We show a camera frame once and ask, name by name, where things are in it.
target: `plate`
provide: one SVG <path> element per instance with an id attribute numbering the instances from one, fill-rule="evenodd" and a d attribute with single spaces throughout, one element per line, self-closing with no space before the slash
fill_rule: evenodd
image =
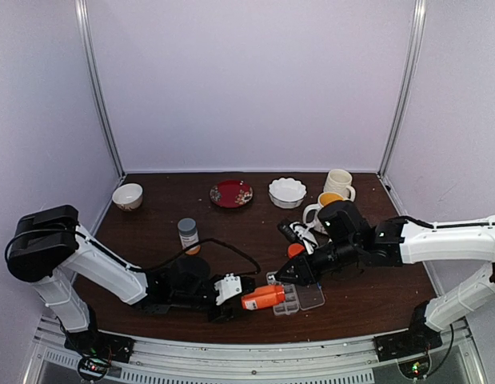
<path id="1" fill-rule="evenodd" d="M 242 180 L 219 182 L 210 190 L 210 199 L 223 208 L 238 208 L 250 202 L 253 188 Z"/>

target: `vertical metal post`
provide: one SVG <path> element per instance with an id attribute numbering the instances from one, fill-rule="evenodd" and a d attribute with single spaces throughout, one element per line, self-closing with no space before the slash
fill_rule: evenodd
<path id="1" fill-rule="evenodd" d="M 398 133 L 400 132 L 401 124 L 403 122 L 405 108 L 407 107 L 407 102 L 409 101 L 410 86 L 416 71 L 417 60 L 421 49 L 421 40 L 423 39 L 423 30 L 425 28 L 425 5 L 426 0 L 416 0 L 414 5 L 414 19 L 413 26 L 410 31 L 409 49 L 407 52 L 407 60 L 405 62 L 404 77 L 401 82 L 401 89 L 398 96 L 397 108 L 393 117 L 393 124 L 389 133 L 388 142 L 385 146 L 381 167 L 378 171 L 381 178 L 385 177 L 388 170 L 389 161 L 393 155 Z"/>
<path id="2" fill-rule="evenodd" d="M 93 42 L 91 39 L 89 18 L 87 14 L 87 2 L 86 0 L 75 0 L 75 6 L 77 10 L 78 27 L 80 29 L 80 35 L 82 36 L 84 51 L 86 52 L 87 67 L 89 70 L 90 82 L 93 89 L 94 103 L 98 112 L 100 125 L 102 126 L 106 145 L 112 161 L 114 162 L 115 170 L 118 173 L 118 177 L 122 178 L 125 175 L 125 171 L 122 168 L 118 148 L 114 141 L 112 130 L 110 129 L 109 116 L 106 112 L 102 86 L 98 77 L 98 68 L 96 66 L 96 58 L 94 57 Z"/>

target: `scalloped white bowl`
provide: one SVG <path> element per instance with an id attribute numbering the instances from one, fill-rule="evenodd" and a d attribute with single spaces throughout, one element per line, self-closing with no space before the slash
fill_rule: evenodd
<path id="1" fill-rule="evenodd" d="M 305 185 L 294 178 L 279 178 L 269 184 L 270 200 L 283 210 L 292 210 L 300 206 L 305 194 Z"/>

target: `gray bottle cap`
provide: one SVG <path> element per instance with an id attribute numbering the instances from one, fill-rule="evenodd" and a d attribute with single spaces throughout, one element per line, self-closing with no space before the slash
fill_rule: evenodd
<path id="1" fill-rule="evenodd" d="M 183 218 L 178 222 L 178 230 L 183 236 L 190 236 L 198 231 L 196 221 L 192 218 Z"/>

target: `white mug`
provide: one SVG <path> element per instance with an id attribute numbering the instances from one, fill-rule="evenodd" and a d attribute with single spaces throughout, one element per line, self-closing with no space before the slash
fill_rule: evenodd
<path id="1" fill-rule="evenodd" d="M 324 192 L 340 194 L 353 202 L 356 198 L 356 190 L 352 187 L 352 175 L 346 170 L 331 170 L 325 180 Z"/>
<path id="2" fill-rule="evenodd" d="M 323 194 L 320 194 L 320 196 L 318 196 L 318 201 L 316 204 L 311 204 L 304 209 L 304 213 L 302 214 L 302 222 L 307 227 L 314 228 L 321 234 L 327 234 L 325 228 L 317 219 L 318 211 L 320 211 L 324 206 L 330 204 L 331 202 L 338 202 L 342 200 L 345 200 L 343 196 L 341 196 L 336 192 L 324 192 Z M 313 211 L 315 211 L 313 213 L 313 220 L 308 222 L 307 218 L 309 214 Z"/>

